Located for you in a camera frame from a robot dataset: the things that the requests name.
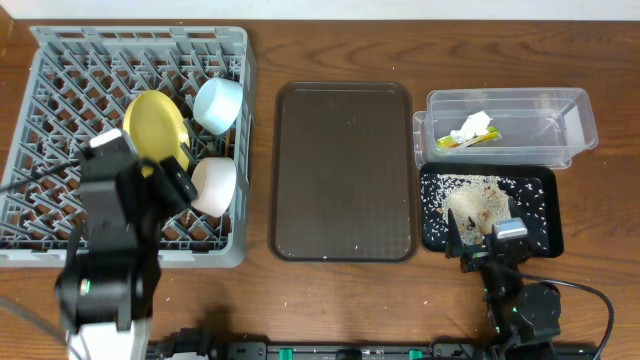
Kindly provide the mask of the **yellow plate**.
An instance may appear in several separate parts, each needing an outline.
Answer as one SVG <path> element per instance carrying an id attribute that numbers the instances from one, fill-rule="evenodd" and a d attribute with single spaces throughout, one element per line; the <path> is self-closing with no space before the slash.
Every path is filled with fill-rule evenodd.
<path id="1" fill-rule="evenodd" d="M 126 110 L 123 129 L 142 158 L 160 162 L 173 156 L 188 169 L 183 145 L 190 144 L 189 133 L 177 105 L 164 93 L 149 90 L 137 96 Z"/>

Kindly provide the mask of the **pink white bowl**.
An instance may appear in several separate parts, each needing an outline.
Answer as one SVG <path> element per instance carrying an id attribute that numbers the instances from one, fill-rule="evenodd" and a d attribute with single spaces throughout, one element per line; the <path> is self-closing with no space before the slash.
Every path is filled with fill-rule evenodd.
<path id="1" fill-rule="evenodd" d="M 197 190 L 197 197 L 191 206 L 211 217 L 221 217 L 231 204 L 236 178 L 236 165 L 231 158 L 202 159 L 191 177 Z"/>

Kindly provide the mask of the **white paper napkin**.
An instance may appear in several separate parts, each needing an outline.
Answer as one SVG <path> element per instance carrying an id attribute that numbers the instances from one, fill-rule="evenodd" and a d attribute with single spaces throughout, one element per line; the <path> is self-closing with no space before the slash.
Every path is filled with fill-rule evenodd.
<path id="1" fill-rule="evenodd" d="M 465 141 L 476 135 L 484 135 L 490 126 L 492 118 L 485 111 L 476 112 L 467 117 L 459 130 L 452 130 L 450 135 L 458 140 Z"/>

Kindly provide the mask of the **light blue bowl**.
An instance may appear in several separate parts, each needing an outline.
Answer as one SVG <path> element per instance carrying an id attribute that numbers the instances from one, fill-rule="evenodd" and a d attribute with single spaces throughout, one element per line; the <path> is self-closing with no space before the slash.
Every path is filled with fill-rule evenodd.
<path id="1" fill-rule="evenodd" d="M 194 120 L 213 135 L 221 135 L 235 122 L 242 108 L 243 88 L 235 81 L 214 77 L 197 92 Z"/>

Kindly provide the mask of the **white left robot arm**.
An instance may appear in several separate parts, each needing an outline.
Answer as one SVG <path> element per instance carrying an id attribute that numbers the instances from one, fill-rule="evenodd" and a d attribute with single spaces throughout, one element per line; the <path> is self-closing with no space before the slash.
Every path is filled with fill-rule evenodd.
<path id="1" fill-rule="evenodd" d="M 55 283 L 69 356 L 143 359 L 163 224 L 197 190 L 175 157 L 140 156 L 121 129 L 92 138 L 79 164 L 87 219 L 74 229 Z"/>

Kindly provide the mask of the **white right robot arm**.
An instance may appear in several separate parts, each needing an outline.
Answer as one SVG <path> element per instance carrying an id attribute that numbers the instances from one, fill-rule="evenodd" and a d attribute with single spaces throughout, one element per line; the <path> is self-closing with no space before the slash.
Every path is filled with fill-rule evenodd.
<path id="1" fill-rule="evenodd" d="M 542 280 L 530 284 L 518 265 L 534 254 L 529 231 L 514 201 L 511 217 L 498 220 L 479 244 L 465 244 L 452 210 L 448 211 L 445 256 L 458 258 L 463 273 L 478 272 L 484 284 L 483 301 L 496 337 L 484 347 L 489 359 L 554 359 L 551 340 L 560 334 L 560 294 Z"/>

